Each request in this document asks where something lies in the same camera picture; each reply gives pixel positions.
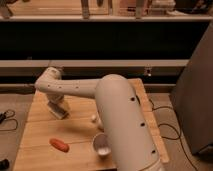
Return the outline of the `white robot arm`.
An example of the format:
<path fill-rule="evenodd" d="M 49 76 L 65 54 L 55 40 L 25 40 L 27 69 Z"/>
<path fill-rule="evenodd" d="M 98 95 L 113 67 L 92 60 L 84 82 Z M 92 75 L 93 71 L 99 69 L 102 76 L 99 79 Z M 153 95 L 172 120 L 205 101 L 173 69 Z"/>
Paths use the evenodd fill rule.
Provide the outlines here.
<path fill-rule="evenodd" d="M 93 98 L 118 171 L 165 171 L 135 88 L 125 77 L 62 80 L 60 71 L 49 67 L 35 88 L 55 106 L 64 95 Z"/>

